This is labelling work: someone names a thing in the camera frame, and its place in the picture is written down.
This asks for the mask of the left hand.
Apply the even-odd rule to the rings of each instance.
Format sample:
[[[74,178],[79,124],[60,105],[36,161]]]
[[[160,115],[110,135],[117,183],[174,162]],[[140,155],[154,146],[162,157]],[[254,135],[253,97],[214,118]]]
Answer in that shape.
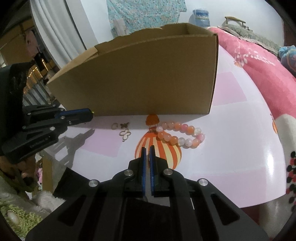
[[[1,156],[1,171],[16,183],[20,184],[20,180],[22,180],[25,185],[32,185],[35,182],[35,169],[34,155],[18,164],[11,164],[5,156]]]

